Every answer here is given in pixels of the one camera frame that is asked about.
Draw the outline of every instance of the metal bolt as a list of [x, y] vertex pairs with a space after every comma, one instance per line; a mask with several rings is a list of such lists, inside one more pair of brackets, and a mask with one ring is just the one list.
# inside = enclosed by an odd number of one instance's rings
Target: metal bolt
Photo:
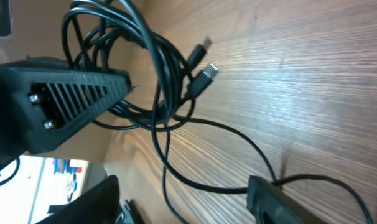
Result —
[[31, 101], [31, 103], [33, 103], [33, 104], [40, 103], [40, 96], [39, 96], [39, 94], [32, 94], [31, 96], [29, 96], [29, 101]]
[[45, 129], [54, 129], [55, 128], [55, 124], [53, 121], [46, 121], [44, 123], [44, 127]]

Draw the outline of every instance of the black cable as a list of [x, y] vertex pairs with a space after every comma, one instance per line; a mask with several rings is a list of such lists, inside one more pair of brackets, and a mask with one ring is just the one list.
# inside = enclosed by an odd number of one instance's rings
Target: black cable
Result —
[[286, 178], [274, 181], [274, 182], [272, 182], [272, 184], [274, 186], [281, 186], [281, 185], [288, 184], [288, 183], [291, 183], [291, 182], [294, 182], [294, 181], [297, 181], [297, 180], [323, 180], [323, 181], [327, 181], [327, 182], [333, 183], [335, 185], [338, 185], [340, 187], [343, 187], [345, 190], [347, 190], [355, 198], [355, 200], [357, 201], [357, 204], [360, 206], [361, 211], [364, 214], [364, 217], [366, 218], [367, 223], [368, 224], [373, 223], [373, 219], [371, 217], [371, 214], [368, 211], [367, 206], [365, 205], [363, 199], [361, 199], [360, 195], [358, 195], [358, 193], [353, 188], [351, 188], [348, 184], [346, 184], [346, 183], [344, 183], [340, 180], [334, 179], [334, 178], [329, 177], [329, 176], [324, 176], [324, 175], [297, 174], [297, 175], [292, 175], [290, 177], [286, 177]]
[[[214, 121], [207, 121], [204, 119], [191, 118], [195, 109], [195, 98], [212, 82], [213, 76], [208, 71], [201, 71], [196, 77], [191, 74], [192, 70], [200, 63], [207, 52], [207, 47], [204, 44], [198, 45], [188, 60], [184, 59], [182, 54], [177, 50], [173, 44], [160, 35], [152, 32], [144, 18], [139, 13], [138, 9], [130, 0], [119, 0], [121, 4], [130, 13], [125, 13], [119, 9], [111, 7], [112, 0], [106, 0], [105, 3], [95, 0], [76, 0], [71, 3], [71, 8], [66, 14], [62, 24], [62, 42], [65, 56], [70, 69], [85, 69], [92, 72], [110, 72], [108, 67], [108, 59], [110, 50], [115, 41], [122, 37], [127, 41], [135, 42], [141, 47], [147, 49], [151, 55], [154, 68], [157, 74], [157, 87], [154, 96], [154, 101], [151, 110], [140, 108], [131, 104], [126, 100], [120, 100], [109, 112], [114, 115], [127, 119], [132, 123], [129, 126], [112, 126], [103, 124], [99, 121], [94, 121], [95, 124], [102, 128], [113, 130], [129, 130], [134, 128], [144, 128], [151, 131], [152, 140], [158, 156], [163, 165], [162, 186], [165, 201], [172, 211], [172, 213], [182, 222], [185, 220], [174, 210], [169, 203], [166, 194], [166, 171], [168, 170], [176, 179], [199, 190], [207, 192], [221, 193], [221, 194], [245, 194], [248, 191], [247, 187], [239, 188], [221, 188], [213, 187], [204, 184], [199, 184], [187, 179], [182, 174], [177, 172], [167, 161], [167, 155], [170, 144], [170, 132], [181, 126], [186, 122], [202, 123], [216, 126], [232, 133], [237, 134], [246, 140], [261, 156], [268, 168], [272, 183], [275, 185], [285, 184], [297, 179], [318, 178], [317, 175], [297, 175], [282, 180], [276, 180], [275, 173], [260, 148], [249, 137], [243, 133], [226, 126], [224, 124], [216, 123]], [[89, 14], [100, 18], [100, 26], [91, 30], [85, 38], [83, 38], [78, 24], [77, 16], [80, 14]], [[77, 39], [81, 47], [81, 52], [75, 58], [72, 57], [67, 39], [67, 29], [69, 23], [73, 23]], [[93, 49], [90, 57], [88, 51]], [[101, 68], [97, 66], [97, 57], [100, 52]], [[183, 94], [183, 80], [188, 78], [190, 84], [187, 91]], [[190, 109], [186, 116], [176, 115], [176, 111], [186, 102], [190, 102]], [[177, 121], [172, 126], [166, 125], [170, 119]], [[163, 127], [158, 127], [159, 124], [165, 124]], [[167, 145], [165, 147], [165, 154], [159, 146], [157, 133], [167, 132]], [[357, 199], [366, 219], [371, 220], [370, 213], [365, 207], [364, 202], [358, 194], [348, 187], [348, 185], [339, 180], [325, 177], [323, 180], [338, 184], [341, 187], [349, 190], [349, 192]]]
[[14, 169], [14, 172], [12, 173], [12, 175], [10, 175], [10, 177], [0, 181], [0, 186], [6, 184], [7, 182], [9, 182], [11, 179], [13, 179], [13, 177], [17, 174], [17, 172], [19, 171], [19, 168], [20, 168], [20, 158], [17, 158], [16, 159], [16, 168]]

